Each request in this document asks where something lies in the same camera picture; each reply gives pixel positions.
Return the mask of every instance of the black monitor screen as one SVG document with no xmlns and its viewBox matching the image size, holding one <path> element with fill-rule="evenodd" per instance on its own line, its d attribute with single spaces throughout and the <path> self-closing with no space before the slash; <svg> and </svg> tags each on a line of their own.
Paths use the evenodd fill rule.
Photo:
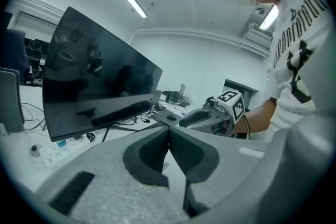
<svg viewBox="0 0 336 224">
<path fill-rule="evenodd" d="M 162 70 L 69 7 L 45 62 L 43 105 L 50 139 L 62 140 L 148 111 Z"/>
<path fill-rule="evenodd" d="M 49 43 L 43 40 L 40 40 L 40 39 L 35 39 L 35 41 L 41 44 L 41 51 L 43 55 L 46 56 L 48 53 L 48 49 L 49 49 Z"/>
</svg>

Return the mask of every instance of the black print on sweatshirt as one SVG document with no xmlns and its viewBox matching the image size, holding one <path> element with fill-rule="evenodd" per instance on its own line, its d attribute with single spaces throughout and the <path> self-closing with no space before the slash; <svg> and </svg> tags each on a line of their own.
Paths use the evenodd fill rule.
<svg viewBox="0 0 336 224">
<path fill-rule="evenodd" d="M 328 9 L 326 0 L 304 0 L 300 10 L 291 9 L 291 25 L 282 32 L 278 41 L 274 57 L 274 67 L 281 55 L 289 48 L 290 43 L 292 41 L 299 41 L 302 34 L 309 29 L 312 22 Z"/>
<path fill-rule="evenodd" d="M 311 96 L 307 96 L 305 93 L 300 91 L 298 89 L 298 82 L 301 80 L 298 72 L 300 68 L 305 64 L 305 62 L 309 59 L 309 57 L 312 55 L 313 51 L 307 49 L 307 44 L 301 40 L 300 42 L 300 49 L 299 49 L 299 56 L 300 56 L 300 61 L 298 64 L 298 67 L 294 67 L 291 63 L 291 59 L 293 57 L 293 54 L 291 52 L 288 53 L 288 58 L 287 58 L 287 67 L 290 71 L 293 72 L 293 77 L 291 81 L 291 86 L 292 86 L 292 94 L 294 97 L 301 103 L 307 103 L 308 101 L 311 100 Z"/>
</svg>

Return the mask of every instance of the person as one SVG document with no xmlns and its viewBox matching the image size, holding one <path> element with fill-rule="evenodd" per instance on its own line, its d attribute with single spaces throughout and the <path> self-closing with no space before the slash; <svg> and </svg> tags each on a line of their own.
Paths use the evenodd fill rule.
<svg viewBox="0 0 336 224">
<path fill-rule="evenodd" d="M 299 75 L 300 68 L 323 45 L 334 22 L 326 0 L 252 0 L 273 3 L 279 10 L 271 40 L 270 99 L 245 116 L 251 133 L 266 131 L 270 141 L 279 129 L 290 128 L 316 110 Z M 233 133 L 247 133 L 243 120 Z"/>
</svg>

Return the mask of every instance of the desk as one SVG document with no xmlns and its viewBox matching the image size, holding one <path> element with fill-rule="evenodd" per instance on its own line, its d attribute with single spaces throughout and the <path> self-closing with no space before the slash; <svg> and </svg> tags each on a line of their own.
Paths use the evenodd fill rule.
<svg viewBox="0 0 336 224">
<path fill-rule="evenodd" d="M 42 88 L 20 86 L 20 100 L 21 103 L 30 103 L 40 109 L 43 109 L 42 102 Z M 181 115 L 181 112 L 174 108 L 174 105 L 162 103 L 167 109 L 173 111 L 174 113 Z M 44 115 L 38 109 L 33 107 L 26 107 L 33 114 L 35 119 L 44 118 Z M 25 109 L 23 109 L 24 116 L 29 118 L 29 114 Z M 131 129 L 141 130 L 151 124 L 156 123 L 154 119 L 150 119 L 150 123 L 144 123 L 140 119 L 138 123 L 132 126 L 126 126 Z M 37 122 L 26 122 L 25 129 L 30 129 L 34 127 Z M 32 192 L 36 192 L 38 187 L 56 170 L 60 169 L 67 163 L 71 162 L 73 159 L 78 157 L 80 154 L 90 149 L 91 147 L 101 143 L 106 129 L 101 129 L 94 131 L 96 139 L 94 142 L 87 143 L 86 145 L 73 151 L 71 155 L 66 156 L 66 158 L 61 159 L 59 162 L 53 164 L 51 167 L 47 167 L 41 158 L 36 159 L 30 155 L 30 149 L 33 145 L 41 145 L 42 147 L 51 146 L 51 141 L 48 135 L 48 131 L 42 131 L 41 127 L 32 130 L 24 131 L 20 133 L 11 133 L 9 136 L 0 137 L 0 147 L 2 160 L 5 167 L 9 173 L 9 176 L 26 186 Z M 111 129 L 106 137 L 106 141 L 113 140 L 116 138 L 124 137 L 133 132 L 114 130 Z M 170 181 L 170 191 L 179 195 L 184 195 L 184 185 L 185 177 L 177 163 L 175 162 L 173 156 L 168 152 L 165 162 L 169 162 L 169 167 L 164 171 L 164 175 L 169 178 Z"/>
</svg>

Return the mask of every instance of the air conditioner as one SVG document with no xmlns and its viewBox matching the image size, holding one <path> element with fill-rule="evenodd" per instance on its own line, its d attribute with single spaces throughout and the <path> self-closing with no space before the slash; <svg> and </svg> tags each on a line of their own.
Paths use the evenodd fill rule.
<svg viewBox="0 0 336 224">
<path fill-rule="evenodd" d="M 269 49 L 272 36 L 273 33 L 271 31 L 261 30 L 259 25 L 253 23 L 249 25 L 248 31 L 243 38 Z"/>
</svg>

